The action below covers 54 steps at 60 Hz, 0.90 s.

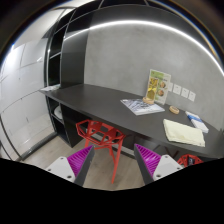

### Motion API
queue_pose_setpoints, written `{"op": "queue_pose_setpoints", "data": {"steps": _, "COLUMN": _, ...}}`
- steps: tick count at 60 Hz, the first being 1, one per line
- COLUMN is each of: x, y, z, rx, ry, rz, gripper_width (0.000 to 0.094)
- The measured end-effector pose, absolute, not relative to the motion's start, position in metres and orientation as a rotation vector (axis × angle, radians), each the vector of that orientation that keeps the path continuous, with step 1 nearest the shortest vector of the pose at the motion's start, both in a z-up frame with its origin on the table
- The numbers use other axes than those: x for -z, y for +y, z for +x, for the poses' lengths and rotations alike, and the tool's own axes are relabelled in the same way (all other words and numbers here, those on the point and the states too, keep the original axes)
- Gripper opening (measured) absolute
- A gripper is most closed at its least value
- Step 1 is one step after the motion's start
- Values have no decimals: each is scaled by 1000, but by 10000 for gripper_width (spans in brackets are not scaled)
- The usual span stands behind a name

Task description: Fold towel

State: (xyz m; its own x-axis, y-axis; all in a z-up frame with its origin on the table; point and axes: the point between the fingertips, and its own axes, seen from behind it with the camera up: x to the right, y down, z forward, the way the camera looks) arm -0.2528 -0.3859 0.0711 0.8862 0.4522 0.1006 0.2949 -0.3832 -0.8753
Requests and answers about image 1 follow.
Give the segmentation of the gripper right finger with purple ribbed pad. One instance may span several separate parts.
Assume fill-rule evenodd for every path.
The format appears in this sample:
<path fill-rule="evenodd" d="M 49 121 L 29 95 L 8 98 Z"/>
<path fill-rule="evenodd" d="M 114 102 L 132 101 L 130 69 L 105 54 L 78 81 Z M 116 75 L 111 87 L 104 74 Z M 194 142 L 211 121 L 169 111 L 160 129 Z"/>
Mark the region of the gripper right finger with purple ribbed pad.
<path fill-rule="evenodd" d="M 168 154 L 160 156 L 139 144 L 134 145 L 134 155 L 146 185 L 182 169 Z"/>

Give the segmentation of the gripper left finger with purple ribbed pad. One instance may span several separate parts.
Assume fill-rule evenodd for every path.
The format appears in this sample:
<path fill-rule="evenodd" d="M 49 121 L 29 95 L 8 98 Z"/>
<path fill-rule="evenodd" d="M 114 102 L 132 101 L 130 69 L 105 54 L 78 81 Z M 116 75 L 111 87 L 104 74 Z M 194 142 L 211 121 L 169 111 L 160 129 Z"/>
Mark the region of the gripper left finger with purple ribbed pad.
<path fill-rule="evenodd" d="M 46 170 L 56 176 L 82 186 L 94 157 L 94 147 L 85 147 L 69 157 L 59 157 Z"/>

